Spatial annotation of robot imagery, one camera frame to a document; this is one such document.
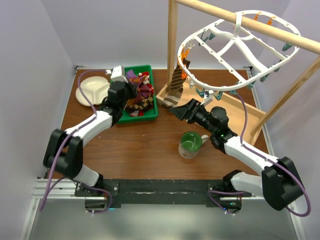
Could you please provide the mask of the red santa sock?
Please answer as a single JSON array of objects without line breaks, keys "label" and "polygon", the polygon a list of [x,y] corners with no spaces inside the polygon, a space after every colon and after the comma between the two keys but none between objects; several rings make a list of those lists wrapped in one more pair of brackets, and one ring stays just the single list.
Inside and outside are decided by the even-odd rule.
[{"label": "red santa sock", "polygon": [[140,79],[140,83],[142,84],[149,84],[150,83],[150,72],[149,71],[144,71],[144,72],[139,72],[138,77]]}]

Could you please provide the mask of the white round clip hanger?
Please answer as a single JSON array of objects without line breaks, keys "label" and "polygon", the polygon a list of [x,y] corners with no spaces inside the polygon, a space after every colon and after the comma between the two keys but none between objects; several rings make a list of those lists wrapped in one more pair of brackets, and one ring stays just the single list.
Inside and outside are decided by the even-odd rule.
[{"label": "white round clip hanger", "polygon": [[[238,11],[236,13],[236,23],[233,24],[233,31],[220,30],[218,26],[224,23],[225,20],[216,20],[215,22],[189,35],[179,46],[177,53],[177,62],[182,71],[187,73],[190,79],[190,87],[198,85],[205,90],[212,90],[214,92],[231,92],[246,87],[253,81],[259,80],[261,82],[264,82],[264,80],[267,79],[267,76],[270,73],[278,72],[283,65],[288,63],[293,58],[293,56],[295,56],[295,54],[298,53],[300,48],[295,44],[289,43],[288,40],[284,41],[285,45],[281,51],[286,52],[289,49],[293,49],[293,51],[288,55],[284,55],[281,51],[276,50],[274,47],[264,42],[261,38],[257,37],[254,33],[250,32],[248,28],[244,26],[244,21],[241,20],[240,17],[245,17],[247,15],[256,15],[257,13],[260,13],[260,16],[264,17],[275,17],[273,20],[276,21],[278,24],[290,30],[292,34],[298,37],[301,36],[300,31],[294,25],[266,11]],[[207,43],[207,41],[212,40],[214,37],[225,39],[228,42],[221,50],[215,51]],[[273,56],[275,56],[278,59],[278,62],[270,66],[264,65],[250,50],[248,46],[248,43],[250,42],[257,43],[263,49],[269,51]],[[222,66],[224,66],[230,74],[236,77],[237,82],[230,86],[211,86],[197,79],[195,75],[193,75],[189,71],[189,68],[186,68],[183,64],[183,59],[186,59],[188,53],[190,53],[190,51],[195,45],[204,48],[212,57],[214,57]],[[232,47],[237,48],[240,51],[240,53],[244,56],[244,58],[248,61],[250,66],[256,69],[256,75],[250,77],[249,79],[244,79],[229,63],[227,63],[227,61],[223,58],[223,55]]]}]

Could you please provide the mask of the maroon sock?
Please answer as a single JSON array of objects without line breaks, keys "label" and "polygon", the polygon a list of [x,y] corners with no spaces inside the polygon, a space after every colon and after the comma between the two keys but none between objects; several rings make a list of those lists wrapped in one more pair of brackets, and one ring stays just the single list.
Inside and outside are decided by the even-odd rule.
[{"label": "maroon sock", "polygon": [[143,84],[140,88],[141,96],[147,98],[153,95],[154,89],[151,84]]}]

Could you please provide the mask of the argyle brown sock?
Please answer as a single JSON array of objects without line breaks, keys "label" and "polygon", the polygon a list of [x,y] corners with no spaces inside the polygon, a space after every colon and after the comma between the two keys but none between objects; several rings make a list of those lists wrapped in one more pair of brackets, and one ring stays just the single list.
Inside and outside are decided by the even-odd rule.
[{"label": "argyle brown sock", "polygon": [[132,113],[134,111],[143,111],[147,112],[152,109],[154,106],[154,98],[152,96],[142,97],[139,101],[135,101],[131,99],[127,102],[124,107],[124,110],[128,113]]}]

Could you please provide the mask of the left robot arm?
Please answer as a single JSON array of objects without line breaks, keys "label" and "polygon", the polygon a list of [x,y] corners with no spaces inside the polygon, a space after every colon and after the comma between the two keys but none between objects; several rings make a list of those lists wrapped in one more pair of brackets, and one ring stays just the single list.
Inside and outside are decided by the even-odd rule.
[{"label": "left robot arm", "polygon": [[86,191],[92,196],[99,196],[104,190],[103,177],[84,164],[84,147],[95,136],[114,126],[122,117],[128,100],[137,96],[136,85],[112,82],[107,97],[92,116],[65,131],[56,129],[51,133],[43,165],[86,185]]}]

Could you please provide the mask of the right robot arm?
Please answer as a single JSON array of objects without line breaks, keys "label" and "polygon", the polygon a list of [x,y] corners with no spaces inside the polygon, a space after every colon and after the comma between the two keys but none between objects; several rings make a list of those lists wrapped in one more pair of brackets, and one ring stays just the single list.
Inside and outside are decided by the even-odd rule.
[{"label": "right robot arm", "polygon": [[293,161],[288,157],[278,158],[265,153],[243,140],[229,126],[227,111],[215,106],[211,111],[196,99],[170,109],[179,120],[196,123],[210,133],[211,144],[221,152],[232,156],[256,172],[250,175],[235,170],[224,178],[223,192],[230,197],[246,192],[263,197],[275,210],[281,211],[301,196],[306,190]]}]

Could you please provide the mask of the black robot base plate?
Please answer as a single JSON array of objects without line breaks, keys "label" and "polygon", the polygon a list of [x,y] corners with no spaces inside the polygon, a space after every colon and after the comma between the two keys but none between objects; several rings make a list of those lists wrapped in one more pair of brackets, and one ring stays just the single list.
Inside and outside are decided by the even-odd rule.
[{"label": "black robot base plate", "polygon": [[205,205],[215,207],[208,191],[231,192],[221,179],[104,179],[112,208],[122,205]]}]

